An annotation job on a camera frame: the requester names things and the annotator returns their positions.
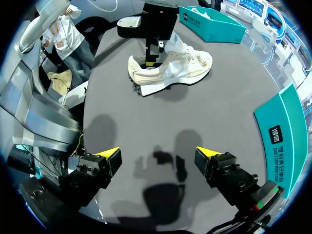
teal box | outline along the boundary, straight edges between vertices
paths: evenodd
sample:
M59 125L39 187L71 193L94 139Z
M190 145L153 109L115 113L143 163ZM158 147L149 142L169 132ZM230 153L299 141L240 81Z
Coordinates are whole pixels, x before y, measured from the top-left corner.
M308 155L308 132L300 98L288 85L254 112L267 163L267 180L284 188L288 198Z
M211 19L193 12L193 8L196 8L202 14L206 12ZM180 22L188 26L205 42L240 44L246 31L246 27L236 20L214 9L205 7L180 7Z

white wall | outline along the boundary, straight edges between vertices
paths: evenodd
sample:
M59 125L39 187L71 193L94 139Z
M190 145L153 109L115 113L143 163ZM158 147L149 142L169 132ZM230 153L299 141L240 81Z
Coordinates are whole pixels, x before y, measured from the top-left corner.
M310 72L303 82L303 84L297 89L300 100L304 100L310 93L312 93L312 72Z

green light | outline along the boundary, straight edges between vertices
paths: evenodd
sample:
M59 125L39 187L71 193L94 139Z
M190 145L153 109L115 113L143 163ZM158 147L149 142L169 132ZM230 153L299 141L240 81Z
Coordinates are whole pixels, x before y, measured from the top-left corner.
M264 203L262 201L258 202L257 206L261 209L262 207L264 207Z

jeans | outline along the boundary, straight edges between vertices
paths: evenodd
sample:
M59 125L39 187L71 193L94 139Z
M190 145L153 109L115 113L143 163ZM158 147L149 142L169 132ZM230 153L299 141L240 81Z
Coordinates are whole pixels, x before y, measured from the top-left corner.
M89 44L86 40L80 44L80 46L70 54L64 63L72 71L73 76L78 77L83 82L89 80L91 69L93 67L94 56L90 51ZM86 64L90 70L85 71L82 67L82 63Z

gray table surface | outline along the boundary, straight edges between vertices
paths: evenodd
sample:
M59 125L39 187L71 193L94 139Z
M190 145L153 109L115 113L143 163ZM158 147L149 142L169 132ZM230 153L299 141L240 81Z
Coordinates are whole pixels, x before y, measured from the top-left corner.
M233 219L237 209L206 183L194 165L195 147L231 152L263 185L265 157L253 111L278 87L243 44L205 43L180 22L175 31L212 55L211 72L196 85L141 97L133 91L127 64L130 55L144 55L145 41L122 39L116 28L107 31L89 80L84 140L91 153L121 147L122 166L96 195L104 220L203 234ZM187 177L179 183L177 174L186 175L183 163Z

